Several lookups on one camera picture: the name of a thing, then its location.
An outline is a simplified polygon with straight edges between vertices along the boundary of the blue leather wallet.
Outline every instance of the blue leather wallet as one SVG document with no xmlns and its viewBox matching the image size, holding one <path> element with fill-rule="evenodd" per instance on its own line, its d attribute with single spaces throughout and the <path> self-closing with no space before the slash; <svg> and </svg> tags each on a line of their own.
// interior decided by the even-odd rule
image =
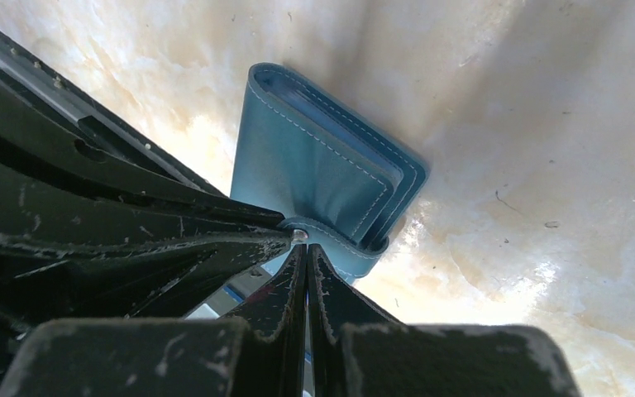
<svg viewBox="0 0 635 397">
<path fill-rule="evenodd" d="M 302 75 L 250 68 L 230 197 L 281 212 L 346 280 L 368 274 L 426 179 L 412 151 Z"/>
</svg>

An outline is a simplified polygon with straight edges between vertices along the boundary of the beige marble tabletop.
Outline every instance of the beige marble tabletop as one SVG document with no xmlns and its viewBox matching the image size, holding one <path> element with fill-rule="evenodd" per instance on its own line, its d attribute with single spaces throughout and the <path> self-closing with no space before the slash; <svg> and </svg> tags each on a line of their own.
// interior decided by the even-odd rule
<svg viewBox="0 0 635 397">
<path fill-rule="evenodd" d="M 528 323 L 635 396 L 635 2 L 0 0 L 0 29 L 229 191 L 250 65 L 432 169 L 356 287 L 409 323 Z"/>
</svg>

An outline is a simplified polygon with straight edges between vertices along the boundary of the leather wallet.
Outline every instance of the leather wallet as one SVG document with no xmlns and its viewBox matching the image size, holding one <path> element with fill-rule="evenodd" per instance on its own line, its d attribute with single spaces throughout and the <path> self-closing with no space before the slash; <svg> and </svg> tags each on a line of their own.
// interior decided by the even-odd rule
<svg viewBox="0 0 635 397">
<path fill-rule="evenodd" d="M 368 274 L 426 179 L 412 151 L 302 75 L 250 68 L 230 197 L 281 212 L 346 280 Z"/>
</svg>

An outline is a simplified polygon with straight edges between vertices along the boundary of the marble floor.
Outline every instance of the marble floor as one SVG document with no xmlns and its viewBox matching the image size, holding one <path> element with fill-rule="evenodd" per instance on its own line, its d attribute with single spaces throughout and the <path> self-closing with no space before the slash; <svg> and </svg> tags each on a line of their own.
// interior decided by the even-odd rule
<svg viewBox="0 0 635 397">
<path fill-rule="evenodd" d="M 250 65 L 289 65 L 432 176 L 356 287 L 527 323 L 635 396 L 635 2 L 0 0 L 0 29 L 229 191 Z"/>
</svg>

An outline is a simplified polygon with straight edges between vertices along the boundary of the wallet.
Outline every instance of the wallet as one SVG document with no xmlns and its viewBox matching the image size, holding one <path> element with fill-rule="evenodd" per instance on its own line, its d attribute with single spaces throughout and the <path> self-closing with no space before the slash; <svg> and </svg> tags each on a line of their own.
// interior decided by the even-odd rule
<svg viewBox="0 0 635 397">
<path fill-rule="evenodd" d="M 302 75 L 250 68 L 230 198 L 281 212 L 337 273 L 369 273 L 427 180 L 425 163 Z M 284 258 L 264 265 L 274 274 Z"/>
</svg>

